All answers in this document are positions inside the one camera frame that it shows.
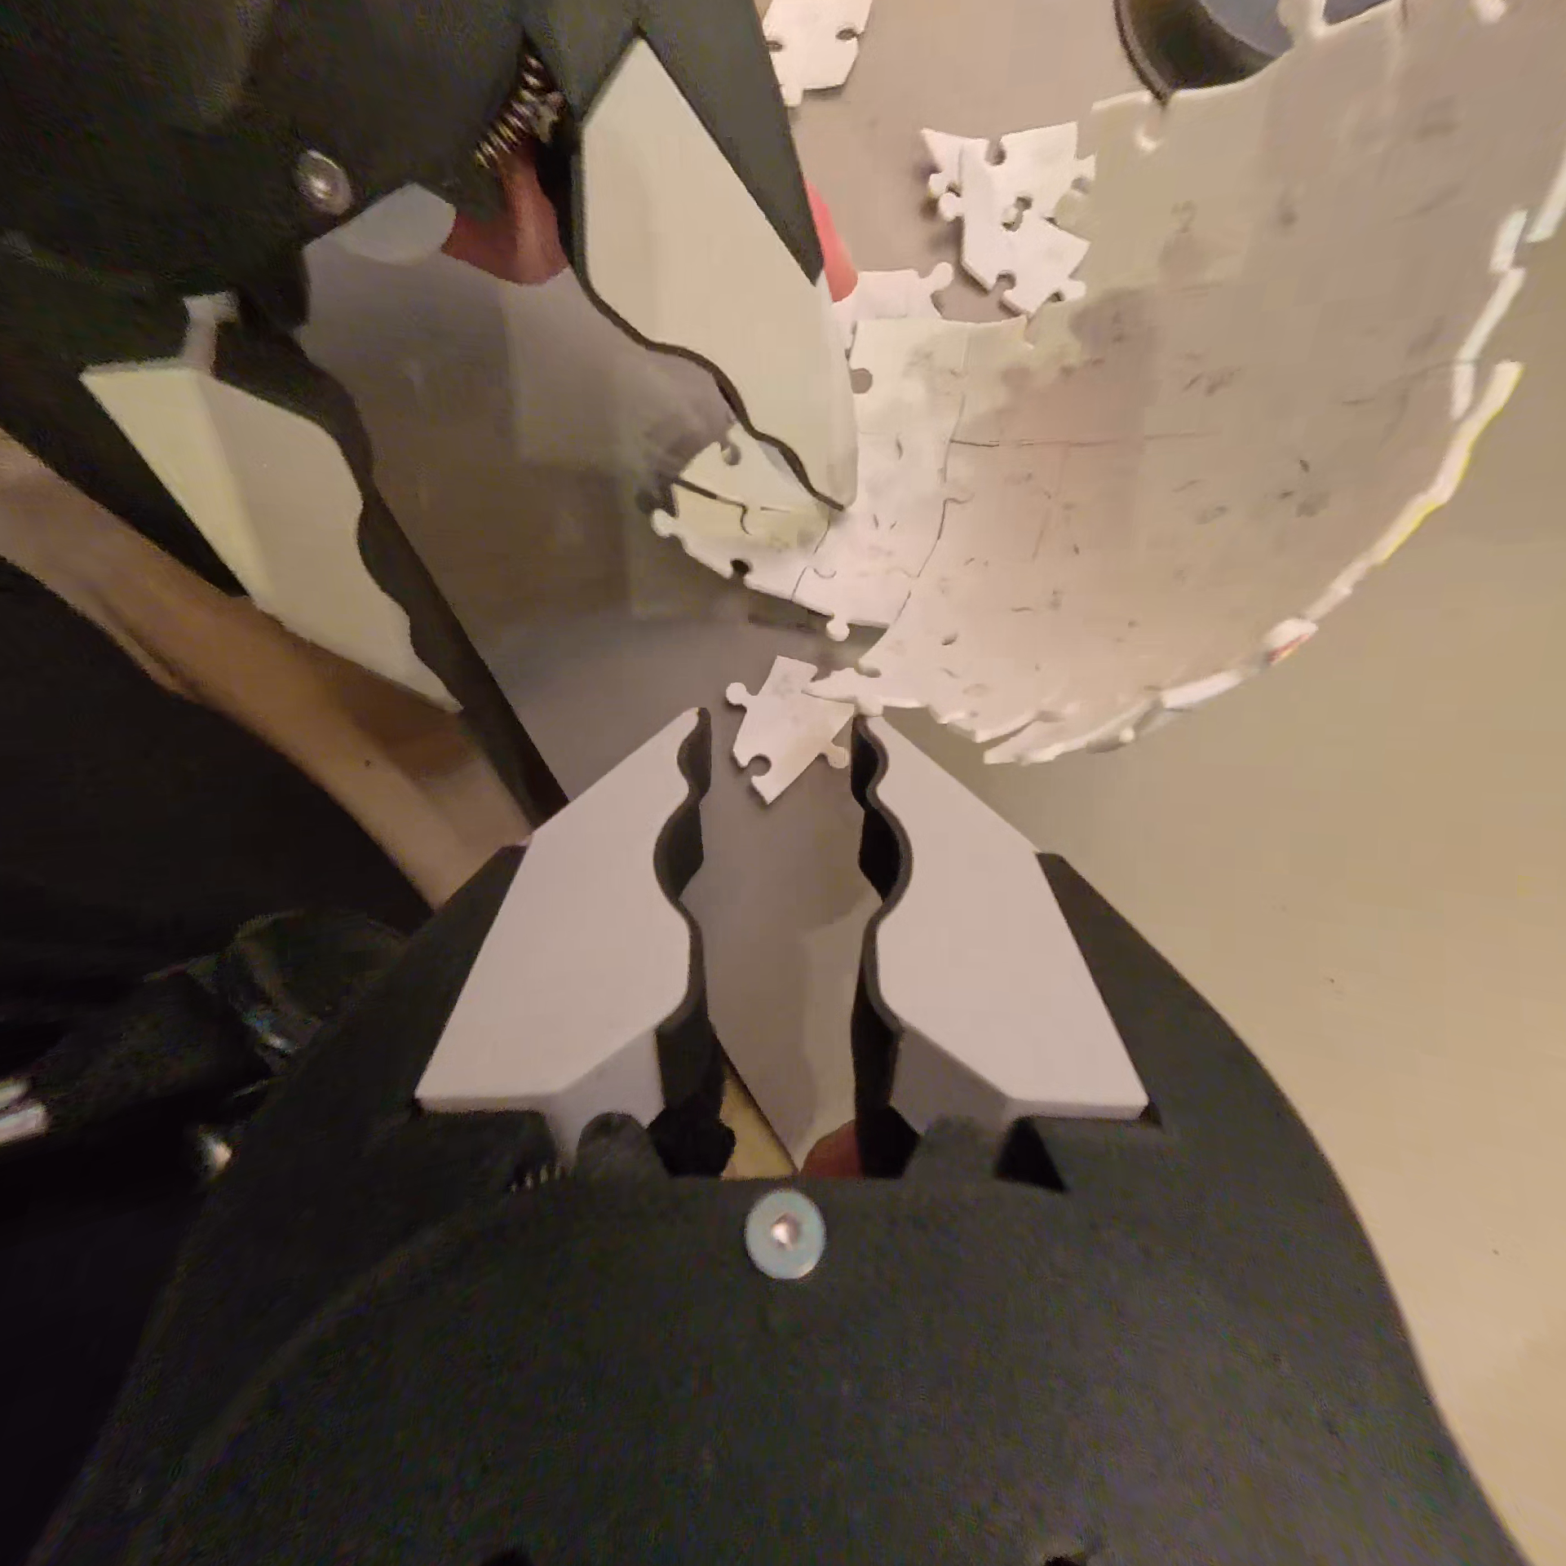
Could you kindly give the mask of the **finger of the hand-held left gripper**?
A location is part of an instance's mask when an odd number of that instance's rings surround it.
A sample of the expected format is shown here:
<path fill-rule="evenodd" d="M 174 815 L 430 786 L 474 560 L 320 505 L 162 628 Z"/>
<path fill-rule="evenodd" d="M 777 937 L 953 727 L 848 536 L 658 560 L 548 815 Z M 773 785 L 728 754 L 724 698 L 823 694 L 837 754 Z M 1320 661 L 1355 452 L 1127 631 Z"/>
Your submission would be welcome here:
<path fill-rule="evenodd" d="M 401 528 L 347 386 L 229 299 L 189 302 L 170 357 L 79 368 L 87 392 L 283 631 L 465 716 L 525 815 L 565 786 Z"/>
<path fill-rule="evenodd" d="M 643 342 L 697 360 L 737 423 L 827 509 L 860 496 L 848 363 L 808 270 L 651 39 L 616 61 L 579 133 L 583 288 Z"/>

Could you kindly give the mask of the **person's beige trousers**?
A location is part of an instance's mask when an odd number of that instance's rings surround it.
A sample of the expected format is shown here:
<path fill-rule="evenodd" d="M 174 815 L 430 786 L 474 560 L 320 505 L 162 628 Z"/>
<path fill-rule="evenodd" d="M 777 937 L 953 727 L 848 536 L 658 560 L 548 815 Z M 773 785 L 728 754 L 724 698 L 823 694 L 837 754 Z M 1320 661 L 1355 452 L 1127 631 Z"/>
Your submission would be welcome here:
<path fill-rule="evenodd" d="M 534 809 L 510 799 L 455 711 L 223 597 L 8 436 L 0 558 L 107 631 L 147 683 L 306 774 L 430 909 L 491 854 L 528 844 Z"/>

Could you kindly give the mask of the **partly built puzzle ball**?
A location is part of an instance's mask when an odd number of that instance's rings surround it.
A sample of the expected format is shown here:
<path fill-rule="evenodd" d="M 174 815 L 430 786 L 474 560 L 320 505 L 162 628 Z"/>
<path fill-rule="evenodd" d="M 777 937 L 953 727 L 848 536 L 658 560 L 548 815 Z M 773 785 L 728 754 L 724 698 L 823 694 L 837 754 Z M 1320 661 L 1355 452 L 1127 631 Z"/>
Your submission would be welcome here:
<path fill-rule="evenodd" d="M 722 578 L 882 631 L 803 706 L 927 711 L 989 764 L 1127 749 L 1318 638 L 1520 381 L 1494 337 L 1561 227 L 1561 4 L 1378 4 L 1242 86 L 1092 112 L 1068 302 L 848 326 L 860 505 L 651 518 Z"/>

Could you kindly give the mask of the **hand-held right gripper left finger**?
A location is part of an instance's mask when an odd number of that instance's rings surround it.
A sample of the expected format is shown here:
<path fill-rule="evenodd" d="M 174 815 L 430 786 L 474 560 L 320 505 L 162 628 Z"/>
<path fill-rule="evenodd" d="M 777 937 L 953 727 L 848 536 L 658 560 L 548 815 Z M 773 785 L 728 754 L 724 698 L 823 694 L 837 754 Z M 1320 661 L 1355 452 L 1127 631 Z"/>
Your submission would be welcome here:
<path fill-rule="evenodd" d="M 617 1113 L 673 1175 L 728 1167 L 724 1054 L 679 904 L 704 868 L 707 786 L 712 716 L 691 706 L 528 838 L 417 1109 L 540 1113 L 563 1163 Z"/>

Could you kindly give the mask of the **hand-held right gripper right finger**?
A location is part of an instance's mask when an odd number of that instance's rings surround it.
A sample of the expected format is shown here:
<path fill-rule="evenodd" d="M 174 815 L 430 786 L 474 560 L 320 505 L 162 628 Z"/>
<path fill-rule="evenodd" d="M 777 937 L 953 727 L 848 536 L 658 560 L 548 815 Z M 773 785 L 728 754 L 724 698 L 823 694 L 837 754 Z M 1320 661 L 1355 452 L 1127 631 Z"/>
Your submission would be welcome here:
<path fill-rule="evenodd" d="M 856 719 L 862 929 L 848 1061 L 860 1170 L 937 1123 L 1141 1123 L 1149 1090 L 1031 842 L 890 719 Z"/>

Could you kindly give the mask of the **white puzzle piece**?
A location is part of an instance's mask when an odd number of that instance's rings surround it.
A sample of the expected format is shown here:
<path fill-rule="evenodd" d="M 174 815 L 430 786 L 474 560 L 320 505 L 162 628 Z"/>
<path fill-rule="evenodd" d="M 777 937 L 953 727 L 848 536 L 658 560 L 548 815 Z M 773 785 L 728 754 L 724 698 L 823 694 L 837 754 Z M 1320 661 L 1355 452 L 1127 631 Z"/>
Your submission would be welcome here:
<path fill-rule="evenodd" d="M 761 19 L 783 106 L 837 93 L 870 31 L 874 0 L 773 0 Z"/>
<path fill-rule="evenodd" d="M 1082 235 L 1068 235 L 1031 209 L 1005 217 L 1005 201 L 989 182 L 953 190 L 953 209 L 963 209 L 963 270 L 983 287 L 983 294 L 998 294 L 1010 318 L 1086 299 L 1079 265 L 1092 243 Z"/>
<path fill-rule="evenodd" d="M 724 686 L 724 701 L 737 706 L 733 764 L 752 794 L 773 805 L 815 762 L 848 769 L 843 734 L 856 719 L 856 701 L 808 694 L 820 668 L 804 659 L 773 655 L 761 689 L 743 683 Z"/>
<path fill-rule="evenodd" d="M 1097 156 L 1082 156 L 1072 122 L 1005 139 L 921 129 L 921 146 L 932 159 L 927 185 L 945 217 L 957 217 L 974 190 L 989 190 L 1002 209 L 1023 207 L 1049 217 L 1068 190 L 1086 190 L 1097 179 Z"/>

